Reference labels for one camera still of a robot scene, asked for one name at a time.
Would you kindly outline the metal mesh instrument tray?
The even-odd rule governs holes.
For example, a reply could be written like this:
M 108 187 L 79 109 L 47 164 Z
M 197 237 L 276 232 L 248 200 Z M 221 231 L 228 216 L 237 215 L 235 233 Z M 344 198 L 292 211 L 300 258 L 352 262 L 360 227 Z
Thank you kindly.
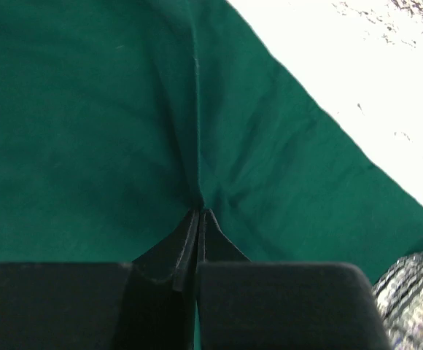
M 423 349 L 423 252 L 401 257 L 373 286 L 393 349 Z

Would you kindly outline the dark green surgical drape cloth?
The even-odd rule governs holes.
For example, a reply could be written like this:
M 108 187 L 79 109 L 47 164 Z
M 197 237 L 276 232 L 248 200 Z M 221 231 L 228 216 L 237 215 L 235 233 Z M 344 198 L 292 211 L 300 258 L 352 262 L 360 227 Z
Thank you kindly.
M 423 208 L 228 2 L 0 1 L 0 263 L 129 263 L 192 210 L 252 262 L 358 267 L 375 307 L 423 252 Z

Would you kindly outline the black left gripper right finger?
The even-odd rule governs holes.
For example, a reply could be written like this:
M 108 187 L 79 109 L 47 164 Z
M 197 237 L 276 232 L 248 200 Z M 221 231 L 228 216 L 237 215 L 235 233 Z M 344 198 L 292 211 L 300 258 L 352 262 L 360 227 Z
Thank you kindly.
M 203 349 L 389 349 L 371 285 L 344 262 L 252 262 L 214 213 L 198 229 Z

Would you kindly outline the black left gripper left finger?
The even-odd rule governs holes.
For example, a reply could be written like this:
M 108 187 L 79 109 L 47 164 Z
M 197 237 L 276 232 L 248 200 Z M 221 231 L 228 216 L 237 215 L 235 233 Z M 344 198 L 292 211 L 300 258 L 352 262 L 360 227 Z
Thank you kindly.
M 0 262 L 0 349 L 192 349 L 198 223 L 131 262 Z

